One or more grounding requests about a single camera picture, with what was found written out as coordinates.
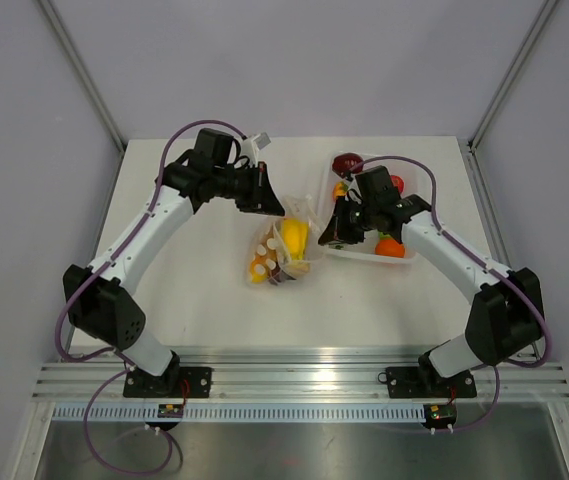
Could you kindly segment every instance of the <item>plastic bag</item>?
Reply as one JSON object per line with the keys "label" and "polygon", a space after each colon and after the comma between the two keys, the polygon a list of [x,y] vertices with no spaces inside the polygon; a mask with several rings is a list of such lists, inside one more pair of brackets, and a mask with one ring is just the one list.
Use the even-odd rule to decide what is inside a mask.
{"label": "plastic bag", "polygon": [[324,257],[317,243],[323,231],[311,197],[284,197],[284,217],[268,217],[253,237],[248,258],[248,283],[279,285],[307,275]]}

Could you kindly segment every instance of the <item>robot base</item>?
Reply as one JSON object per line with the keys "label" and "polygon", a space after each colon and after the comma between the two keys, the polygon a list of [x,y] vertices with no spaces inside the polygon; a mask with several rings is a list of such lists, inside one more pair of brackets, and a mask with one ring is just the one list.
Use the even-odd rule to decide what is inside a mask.
{"label": "robot base", "polygon": [[419,367],[389,367],[384,373],[388,387],[389,398],[475,398],[477,389],[475,379],[468,370],[446,379],[445,383],[437,385],[426,384],[419,372]]}
{"label": "robot base", "polygon": [[188,382],[188,398],[209,398],[213,369],[209,367],[180,366],[174,355],[166,372],[154,377],[136,369],[126,375],[124,398],[183,398],[183,383]]}

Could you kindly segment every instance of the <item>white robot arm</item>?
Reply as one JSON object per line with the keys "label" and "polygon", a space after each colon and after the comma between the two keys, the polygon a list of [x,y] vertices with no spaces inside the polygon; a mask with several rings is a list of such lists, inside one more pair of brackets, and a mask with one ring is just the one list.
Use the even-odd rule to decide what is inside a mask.
{"label": "white robot arm", "polygon": [[[69,319],[75,327],[113,346],[144,374],[154,377],[147,382],[152,386],[150,390],[173,391],[179,369],[179,357],[145,327],[145,315],[132,298],[160,249],[203,203],[214,197],[234,199],[243,212],[284,215],[271,189],[266,164],[257,160],[259,150],[269,143],[268,137],[260,134],[241,144],[236,142],[225,133],[202,129],[194,149],[166,166],[153,210],[149,208],[155,192],[113,245],[88,267],[72,265],[64,274],[68,300],[92,272],[106,265],[71,306]],[[234,143],[236,161],[229,164]],[[129,239],[134,229],[137,233]]]}
{"label": "white robot arm", "polygon": [[[368,230],[389,234],[429,260],[471,304],[465,332],[419,358],[418,380],[427,390],[470,378],[468,370],[497,365],[541,338],[535,313],[542,315],[542,296],[533,272],[514,272],[478,252],[443,227],[421,197],[402,198],[385,167],[366,170],[355,180],[359,201],[348,195],[337,199],[320,244],[359,243]],[[535,312],[509,284],[530,300]]]}

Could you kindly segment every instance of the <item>white tabletop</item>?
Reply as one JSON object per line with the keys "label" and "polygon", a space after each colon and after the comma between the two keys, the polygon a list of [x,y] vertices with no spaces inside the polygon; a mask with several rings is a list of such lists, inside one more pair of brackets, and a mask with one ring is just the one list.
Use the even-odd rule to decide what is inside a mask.
{"label": "white tabletop", "polygon": [[[488,252],[466,169],[454,137],[274,138],[268,163],[278,196],[316,196],[328,156],[337,151],[395,154],[427,164],[438,180],[438,213],[448,226]],[[153,188],[165,140],[129,143],[99,250],[116,239]],[[169,159],[191,148],[176,142]],[[273,287],[249,286],[250,239],[264,217],[232,201],[204,205],[165,245],[135,294],[150,328],[166,345],[413,346],[462,333],[469,305],[419,257],[410,266],[326,257],[308,277]],[[77,331],[73,346],[97,345]]]}

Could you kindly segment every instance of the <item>cable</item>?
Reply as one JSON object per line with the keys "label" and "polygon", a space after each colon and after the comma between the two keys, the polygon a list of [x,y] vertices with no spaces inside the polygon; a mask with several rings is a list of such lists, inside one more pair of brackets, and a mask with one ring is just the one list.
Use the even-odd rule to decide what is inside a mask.
{"label": "cable", "polygon": [[[126,430],[125,432],[120,433],[117,437],[115,437],[114,439],[110,440],[105,446],[97,449],[98,453],[100,455],[103,455],[104,453],[108,452],[109,450],[111,450],[115,445],[117,445],[120,441],[124,440],[127,437],[130,437],[131,435],[135,435],[136,433],[141,433],[141,432],[145,432],[148,431],[148,428],[146,426],[138,426],[138,427],[133,427],[129,430]],[[177,449],[178,455],[180,456],[180,465],[184,462],[184,458],[183,455],[181,453],[181,448],[179,447],[179,444],[174,442],[173,443]],[[60,449],[62,451],[62,455],[64,456],[64,460],[66,460],[66,462],[72,464],[72,465],[81,465],[83,463],[89,462],[91,460],[95,460],[95,457],[93,456],[93,454],[89,453],[88,456],[81,458],[79,460],[73,460],[72,455],[69,455],[68,451],[69,451],[70,447],[66,447],[64,446],[64,442],[63,440],[60,443]]]}
{"label": "cable", "polygon": [[360,195],[360,192],[358,192],[357,190],[348,190],[346,192],[346,196],[348,197],[349,200],[354,201],[353,197],[357,198],[357,203],[362,203],[362,196]]}
{"label": "cable", "polygon": [[455,387],[451,387],[451,398],[448,401],[447,405],[451,405],[456,398],[457,398],[457,389]]}
{"label": "cable", "polygon": [[177,140],[182,134],[184,134],[187,130],[190,130],[193,127],[198,127],[200,125],[208,125],[208,124],[225,127],[233,131],[237,135],[239,135],[242,139],[246,138],[246,135],[244,135],[244,133],[242,133],[242,131],[239,130],[237,127],[231,125],[230,123],[223,122],[221,120],[198,120],[197,122],[189,123],[185,127],[179,129],[177,132],[173,134],[171,138],[169,138],[168,142],[166,142],[166,145],[164,146],[164,150],[162,151],[162,157],[160,158],[159,172],[157,175],[157,180],[155,182],[155,190],[153,191],[153,197],[151,198],[151,203],[149,204],[148,211],[142,216],[142,218],[140,218],[139,222],[137,222],[137,224],[133,227],[133,230],[131,230],[131,233],[128,234],[128,236],[124,239],[121,245],[113,252],[110,258],[111,261],[102,264],[99,268],[95,270],[95,272],[93,272],[93,274],[90,277],[86,279],[86,281],[84,281],[84,283],[82,283],[79,286],[79,288],[68,299],[68,301],[64,305],[64,308],[62,308],[62,311],[57,317],[57,322],[55,323],[55,349],[57,350],[57,353],[62,357],[62,359],[65,360],[66,362],[74,362],[74,363],[85,362],[103,353],[115,351],[115,349],[112,347],[104,347],[93,353],[81,357],[74,357],[70,355],[62,345],[62,327],[64,325],[64,320],[66,319],[69,310],[71,309],[73,304],[77,301],[77,299],[86,291],[86,289],[98,277],[102,275],[102,273],[104,273],[104,271],[111,265],[111,262],[115,261],[122,254],[122,252],[133,241],[135,236],[139,233],[142,227],[146,224],[147,220],[150,218],[151,214],[153,213],[153,210],[155,209],[155,204],[157,203],[157,199],[160,195],[160,189],[162,187],[162,177],[164,176],[164,167],[166,165],[166,158],[168,157],[168,152],[171,149],[173,143],[175,143],[175,140]]}
{"label": "cable", "polygon": [[[427,173],[427,175],[431,179],[431,218],[433,219],[433,224],[435,225],[435,228],[438,230],[439,233],[442,234],[442,236],[444,238],[446,238],[455,247],[457,247],[457,249],[460,250],[464,255],[466,255],[468,258],[470,258],[474,263],[479,265],[481,268],[486,269],[487,264],[486,264],[486,262],[484,262],[484,260],[482,260],[480,257],[478,257],[473,252],[471,252],[461,242],[459,242],[453,235],[448,233],[442,227],[442,224],[441,224],[439,218],[437,217],[437,210],[436,210],[437,180],[435,179],[435,175],[433,174],[433,171],[430,168],[428,168],[426,165],[424,165],[421,162],[418,162],[417,160],[413,160],[412,158],[403,157],[400,155],[382,155],[382,156],[378,156],[378,157],[369,158],[367,160],[364,160],[362,162],[359,162],[359,163],[353,165],[349,169],[349,172],[353,173],[357,168],[359,168],[362,165],[366,165],[367,163],[371,163],[371,162],[377,162],[380,160],[399,160],[402,162],[407,162],[407,163],[410,163],[412,165],[415,165],[415,166],[421,168],[422,170],[424,170]],[[506,285],[515,295],[517,295],[517,297],[520,300],[522,300],[522,302],[524,302],[524,305],[526,305],[526,307],[529,309],[529,311],[535,317],[535,320],[537,321],[538,325],[540,326],[540,329],[542,330],[542,334],[546,340],[546,346],[544,348],[544,353],[541,356],[541,358],[539,358],[538,360],[536,360],[534,362],[520,362],[518,360],[507,359],[505,361],[507,363],[512,364],[512,365],[517,365],[518,367],[524,367],[524,368],[541,367],[542,365],[544,365],[548,361],[548,359],[551,356],[551,351],[553,349],[553,338],[551,336],[551,332],[549,331],[548,327],[546,326],[546,321],[544,320],[544,317],[542,316],[540,311],[537,309],[537,307],[533,304],[533,302],[531,302],[531,300],[526,295],[524,295],[524,292],[522,292],[522,290],[520,290],[517,285],[515,285],[508,278],[506,278],[504,275],[500,274],[498,271],[496,271],[493,268],[489,269],[488,273],[490,273],[495,278],[497,278],[498,280],[503,282],[504,285]]]}
{"label": "cable", "polygon": [[237,157],[234,161],[233,161],[233,166],[237,165],[239,163],[240,160],[246,160],[246,162],[244,162],[242,165],[240,165],[239,169],[242,168],[248,168],[249,164],[251,163],[251,159],[248,158],[248,155],[240,155],[239,157]]}
{"label": "cable", "polygon": [[[178,130],[177,132],[175,132],[175,134],[173,134],[173,136],[168,140],[168,142],[166,142],[166,145],[164,146],[164,150],[162,151],[162,157],[160,158],[160,166],[159,166],[159,172],[158,172],[158,176],[157,176],[157,180],[155,182],[155,189],[153,191],[153,196],[151,198],[151,202],[149,204],[149,208],[148,211],[142,216],[142,218],[140,218],[140,220],[137,222],[137,224],[133,227],[133,229],[131,230],[131,233],[129,233],[129,235],[124,239],[124,241],[121,243],[121,245],[113,252],[113,254],[111,255],[110,261],[108,262],[104,262],[104,264],[102,264],[99,268],[97,268],[90,276],[89,278],[87,278],[80,286],[79,288],[71,295],[71,297],[68,299],[68,301],[66,302],[66,304],[64,305],[64,308],[62,308],[62,311],[60,312],[59,316],[57,317],[57,321],[55,323],[55,349],[57,350],[57,352],[59,353],[59,355],[62,357],[63,360],[65,360],[66,362],[73,362],[73,363],[78,363],[78,362],[85,362],[87,360],[90,360],[92,358],[98,357],[99,355],[102,355],[103,353],[106,352],[114,352],[115,355],[117,355],[119,358],[121,358],[125,363],[128,362],[131,365],[133,365],[133,362],[130,361],[124,354],[122,354],[121,352],[116,351],[115,348],[113,347],[104,347],[104,348],[100,348],[98,350],[96,350],[95,352],[92,352],[90,354],[87,355],[83,355],[80,357],[74,357],[72,355],[70,355],[65,349],[64,346],[62,345],[62,327],[64,325],[64,320],[66,318],[66,316],[68,315],[69,310],[71,309],[71,307],[73,306],[73,304],[77,301],[77,299],[86,291],[86,289],[97,279],[99,278],[102,273],[104,273],[104,271],[109,268],[109,266],[112,264],[113,261],[115,261],[121,254],[122,252],[126,249],[126,247],[133,241],[133,239],[135,238],[135,236],[139,233],[139,231],[142,229],[142,227],[144,227],[144,225],[146,224],[147,220],[150,218],[150,216],[153,213],[153,210],[155,208],[155,205],[157,204],[157,199],[159,197],[160,194],[160,189],[162,187],[162,178],[164,176],[164,168],[166,165],[166,159],[168,157],[168,152],[171,148],[171,146],[173,145],[173,143],[175,142],[175,140],[177,140],[182,134],[184,134],[187,130],[199,126],[199,125],[206,125],[206,124],[213,124],[213,125],[220,125],[223,127],[228,128],[229,130],[233,131],[234,133],[238,134],[240,137],[242,137],[242,139],[246,138],[246,135],[244,135],[244,133],[242,133],[241,130],[239,130],[238,128],[234,127],[233,125],[223,122],[221,120],[199,120],[197,122],[192,122],[189,123],[188,125],[186,125],[185,127],[181,128],[180,130]],[[235,147],[237,149],[236,153],[237,153],[237,157],[239,157],[239,153],[240,153],[240,144],[237,141],[237,139],[233,138],[234,143],[235,143]],[[164,467],[166,467],[166,465],[168,465],[168,462],[171,460],[171,456],[173,454],[173,445],[175,445],[175,447],[177,448],[177,451],[179,453],[180,456],[180,466],[181,463],[184,460],[184,456],[182,454],[182,450],[179,446],[179,444],[177,443],[177,440],[175,440],[170,434],[168,434],[167,432],[164,432],[163,430],[156,430],[162,433],[162,435],[164,436],[164,438],[166,438],[166,440],[168,441],[168,453],[166,455],[166,459],[162,462],[162,464],[160,464],[158,467],[152,469],[152,470],[148,470],[145,472],[135,472],[135,471],[130,471],[130,470],[124,470],[121,469],[119,467],[116,467],[114,465],[111,465],[110,463],[108,463],[106,460],[104,460],[101,456],[100,453],[95,449],[95,447],[93,446],[93,443],[91,442],[91,438],[89,435],[89,431],[88,431],[88,416],[89,416],[89,412],[91,410],[91,407],[93,406],[93,403],[95,402],[95,400],[97,399],[97,397],[99,396],[99,394],[114,380],[116,380],[117,378],[121,377],[122,375],[125,375],[128,372],[128,369],[123,370],[122,372],[118,373],[117,375],[114,375],[113,377],[109,378],[108,380],[106,380],[106,382],[104,382],[98,389],[97,391],[93,394],[93,396],[91,397],[91,399],[89,400],[88,404],[86,405],[86,410],[84,412],[84,417],[82,419],[82,424],[83,424],[83,430],[84,430],[84,439],[86,441],[86,445],[89,449],[89,451],[91,452],[91,455],[98,461],[98,463],[100,463],[103,467],[115,472],[115,473],[120,473],[120,474],[124,474],[124,475],[130,475],[130,476],[134,476],[134,477],[148,477],[148,476],[152,476],[155,475],[159,472],[161,472]],[[185,380],[185,385],[186,385],[186,390],[182,390],[182,395],[184,397],[183,403],[182,403],[182,407],[181,407],[181,411],[183,414],[184,411],[184,407],[186,407],[186,402],[187,402],[187,397],[188,394],[190,393],[190,385],[188,384],[188,382]]]}
{"label": "cable", "polygon": [[493,394],[493,401],[489,405],[488,410],[486,410],[486,412],[484,412],[484,415],[482,415],[477,420],[473,420],[471,423],[462,425],[461,427],[454,427],[453,428],[454,432],[468,432],[469,430],[477,428],[480,425],[486,423],[487,420],[491,418],[491,416],[495,412],[495,406],[497,405],[497,401],[500,398],[501,380],[500,380],[500,372],[497,370],[497,367],[492,367],[492,368],[493,372],[495,373],[495,393]]}
{"label": "cable", "polygon": [[93,394],[91,399],[86,404],[86,410],[84,410],[84,416],[82,417],[82,426],[83,426],[83,430],[84,430],[84,440],[86,441],[86,446],[88,447],[89,451],[91,452],[91,455],[93,455],[95,460],[97,460],[100,465],[107,468],[108,470],[115,472],[115,473],[122,474],[122,475],[129,475],[132,477],[150,477],[150,476],[153,476],[153,475],[161,472],[164,469],[164,467],[166,467],[166,465],[168,465],[168,462],[171,461],[171,456],[173,455],[173,445],[176,444],[177,442],[170,434],[168,434],[167,432],[160,430],[160,429],[155,430],[156,432],[161,433],[168,443],[168,453],[166,454],[166,458],[164,459],[164,461],[160,465],[158,465],[157,467],[155,467],[151,470],[136,472],[133,470],[125,470],[123,468],[116,467],[115,465],[112,465],[112,464],[108,463],[106,460],[104,460],[104,458],[102,458],[100,453],[97,451],[97,449],[93,445],[93,442],[91,441],[91,436],[90,436],[89,431],[88,431],[88,416],[90,414],[91,408],[93,407],[93,403],[95,403],[95,400],[97,399],[99,394],[102,393],[102,391],[109,384],[111,384],[111,382],[117,380],[119,377],[121,377],[123,375],[126,375],[126,373],[128,373],[128,371],[129,371],[128,369],[123,370],[123,371],[113,375],[108,380],[106,380],[102,385],[100,385],[100,387],[95,391],[95,393]]}
{"label": "cable", "polygon": [[242,147],[240,146],[240,142],[237,141],[237,138],[233,137],[233,145],[235,145],[235,161],[233,162],[233,164],[235,164],[235,162],[237,162],[238,158],[240,157],[240,151],[242,150]]}

